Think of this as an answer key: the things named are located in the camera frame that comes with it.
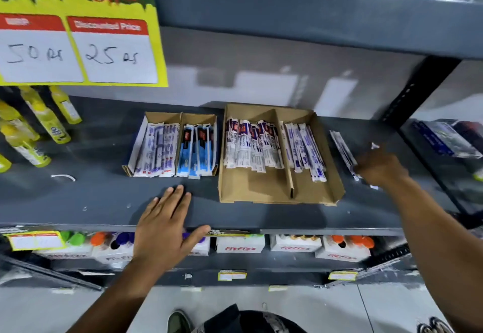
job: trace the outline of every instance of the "green cap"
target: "green cap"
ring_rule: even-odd
[[[78,247],[79,245],[84,244],[85,241],[86,236],[84,234],[81,234],[80,232],[76,232],[70,237],[69,244]]]
[[[71,235],[71,232],[69,230],[63,230],[60,232],[60,237],[62,238],[63,241],[69,240]]]

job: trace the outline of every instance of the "brown cardboard box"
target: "brown cardboard box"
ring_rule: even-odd
[[[310,172],[305,169],[295,173],[287,166],[287,153],[282,151],[285,169],[267,167],[266,173],[257,173],[249,168],[227,169],[220,167],[218,190],[220,202],[251,201],[256,203],[311,203],[334,206],[344,195],[344,186],[335,166],[322,124],[312,110],[295,110],[287,107],[259,106],[230,103],[225,108],[223,122],[223,142],[220,164],[225,156],[225,127],[228,118],[256,122],[266,120],[277,125],[287,123],[306,123],[310,125],[313,137],[326,164],[327,182],[313,182]]]
[[[167,112],[146,112],[144,119],[139,128],[138,134],[134,141],[130,156],[126,164],[123,165],[123,169],[126,174],[130,177],[134,174],[134,168],[136,167],[136,161],[139,156],[139,151],[141,150],[142,141],[144,139],[144,134],[146,133],[146,128],[148,123],[179,123],[180,124],[180,134],[183,132],[183,127],[185,124],[211,124],[214,127],[214,132],[217,134],[216,129],[216,116],[214,114],[195,114],[195,113],[167,113]],[[176,150],[176,161],[175,169],[178,169],[178,157],[181,145],[181,135],[178,136],[178,148]],[[214,148],[216,149],[216,139],[214,140]],[[213,168],[212,175],[215,175],[218,170],[218,164],[215,164]]]

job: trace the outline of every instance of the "yellow bottle cap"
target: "yellow bottle cap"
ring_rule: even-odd
[[[12,126],[11,124],[3,124],[0,127],[0,132],[2,132],[3,135],[5,136],[12,136],[17,133],[17,129],[15,128],[15,126]]]
[[[45,104],[43,104],[42,102],[33,102],[32,103],[32,108],[38,112],[43,112],[47,109],[47,107],[45,106]]]

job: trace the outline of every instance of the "cardboard box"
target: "cardboard box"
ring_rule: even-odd
[[[326,132],[312,110],[295,110],[287,107],[259,106],[229,103],[225,108],[223,142],[220,164],[225,155],[225,127],[228,118],[256,122],[266,120],[277,126],[285,123],[306,123],[310,126],[317,147],[326,164],[327,182],[313,182],[308,169],[295,173],[287,166],[287,153],[282,151],[285,169],[267,167],[266,173],[257,173],[250,168],[227,169],[220,167],[218,191],[220,202],[251,201],[256,203],[311,203],[335,206],[344,195],[344,186],[335,166],[327,142]]]
[[[265,236],[219,236],[216,238],[217,253],[261,253],[265,246]]]
[[[203,241],[196,244],[189,255],[199,255],[208,257],[210,255],[210,237],[207,236]]]
[[[129,262],[132,259],[134,246],[121,245],[118,249],[103,249],[102,247],[94,247],[92,250],[92,257],[101,263],[117,263]]]
[[[288,235],[270,235],[270,250],[272,252],[314,252],[321,246],[320,238],[316,240],[297,238],[294,240]]]
[[[92,257],[92,245],[84,244],[80,246],[68,246],[63,249],[52,249],[34,251],[35,254],[42,257],[56,260],[56,259],[84,259]]]
[[[134,175],[134,169],[136,168],[136,162],[139,157],[139,152],[141,151],[142,141],[144,140],[144,135],[146,133],[146,128],[148,123],[179,123],[180,129],[178,134],[178,148],[176,150],[176,160],[175,160],[175,170],[178,169],[178,156],[179,150],[181,146],[181,135],[183,132],[183,127],[185,124],[211,124],[213,125],[214,133],[218,135],[218,130],[216,127],[216,116],[214,114],[196,114],[196,113],[168,113],[168,112],[146,112],[144,114],[144,118],[142,119],[141,126],[134,138],[133,145],[131,147],[131,151],[129,153],[128,159],[126,163],[122,165],[124,172],[129,177]],[[217,137],[214,139],[214,146],[213,148],[216,149],[217,147]],[[214,168],[212,172],[212,176],[216,175],[218,171],[218,158],[214,157]]]
[[[332,240],[331,235],[324,235],[322,247],[315,252],[316,258],[333,259],[335,261],[360,262],[371,256],[371,251],[364,247],[353,244],[348,238],[344,238],[345,248],[341,248]]]

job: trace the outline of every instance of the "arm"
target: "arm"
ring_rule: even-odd
[[[158,278],[172,269],[210,227],[197,228],[183,240],[183,222],[191,194],[168,188],[149,203],[136,227],[134,257],[118,280],[68,330],[68,333],[124,333]]]
[[[447,214],[383,148],[356,171],[399,209],[411,253],[431,296],[457,331],[483,330],[483,241]]]

